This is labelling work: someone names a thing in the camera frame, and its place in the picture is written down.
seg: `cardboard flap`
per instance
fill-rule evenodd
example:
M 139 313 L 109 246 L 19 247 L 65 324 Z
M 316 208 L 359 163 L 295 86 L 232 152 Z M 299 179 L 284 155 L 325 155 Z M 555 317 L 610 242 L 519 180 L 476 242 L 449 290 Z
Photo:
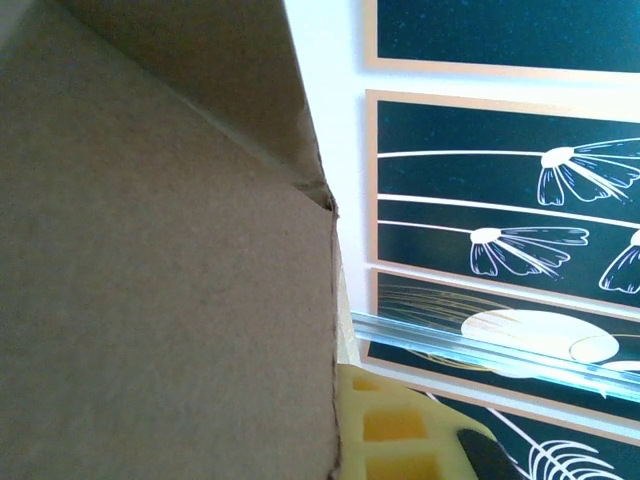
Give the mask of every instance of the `cardboard flap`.
M 59 5 L 10 43 L 2 475 L 324 480 L 335 215 Z
M 62 3 L 331 208 L 281 0 Z

